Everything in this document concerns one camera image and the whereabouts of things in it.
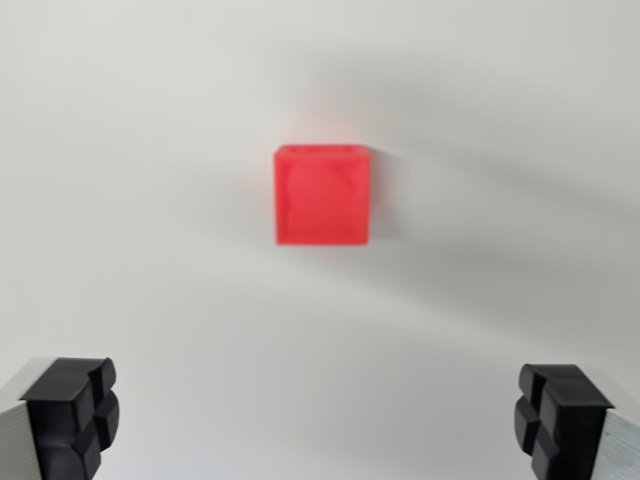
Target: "white wall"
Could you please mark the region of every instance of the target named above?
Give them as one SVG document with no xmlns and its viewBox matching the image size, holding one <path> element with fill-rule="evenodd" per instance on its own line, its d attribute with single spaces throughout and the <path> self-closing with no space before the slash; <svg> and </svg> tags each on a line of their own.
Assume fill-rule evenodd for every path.
<svg viewBox="0 0 640 480">
<path fill-rule="evenodd" d="M 639 15 L 0 1 L 0 379 L 111 356 L 101 480 L 533 478 L 522 363 L 640 394 Z M 369 246 L 274 245 L 288 141 L 375 149 Z"/>
</svg>

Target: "white surface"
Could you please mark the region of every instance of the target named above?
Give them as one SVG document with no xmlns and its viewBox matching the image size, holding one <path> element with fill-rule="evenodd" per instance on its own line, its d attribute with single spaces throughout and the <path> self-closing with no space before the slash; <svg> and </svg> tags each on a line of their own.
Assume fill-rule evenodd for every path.
<svg viewBox="0 0 640 480">
<path fill-rule="evenodd" d="M 523 363 L 638 393 L 639 15 L 0 1 L 0 378 L 114 359 L 100 480 L 532 478 Z M 286 141 L 380 151 L 370 246 L 276 248 Z"/>
<path fill-rule="evenodd" d="M 609 410 L 604 422 L 591 480 L 634 480 L 640 477 L 640 425 Z"/>
<path fill-rule="evenodd" d="M 41 480 L 25 402 L 0 400 L 0 478 Z"/>
</svg>

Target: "red block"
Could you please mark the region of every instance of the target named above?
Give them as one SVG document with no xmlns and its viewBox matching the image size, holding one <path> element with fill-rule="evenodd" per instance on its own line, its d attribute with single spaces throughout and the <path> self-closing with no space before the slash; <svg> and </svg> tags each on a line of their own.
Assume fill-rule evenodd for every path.
<svg viewBox="0 0 640 480">
<path fill-rule="evenodd" d="M 369 239 L 369 151 L 286 145 L 275 154 L 281 245 L 362 245 Z"/>
</svg>

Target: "red cube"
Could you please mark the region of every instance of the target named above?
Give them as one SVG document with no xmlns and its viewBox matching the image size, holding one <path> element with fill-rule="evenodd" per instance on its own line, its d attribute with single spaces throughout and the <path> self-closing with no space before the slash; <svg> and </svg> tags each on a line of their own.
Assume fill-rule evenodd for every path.
<svg viewBox="0 0 640 480">
<path fill-rule="evenodd" d="M 286 145 L 275 154 L 281 245 L 363 245 L 369 239 L 369 151 Z"/>
</svg>

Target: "black gripper pad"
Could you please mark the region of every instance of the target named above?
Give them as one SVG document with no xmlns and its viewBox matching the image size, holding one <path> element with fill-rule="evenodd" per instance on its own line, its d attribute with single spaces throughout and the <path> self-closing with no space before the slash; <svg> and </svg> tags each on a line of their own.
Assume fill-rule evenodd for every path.
<svg viewBox="0 0 640 480">
<path fill-rule="evenodd" d="M 576 365 L 525 365 L 515 430 L 539 480 L 589 480 L 613 405 Z"/>
<path fill-rule="evenodd" d="M 24 394 L 42 480 L 91 480 L 120 408 L 111 359 L 59 358 Z"/>
</svg>

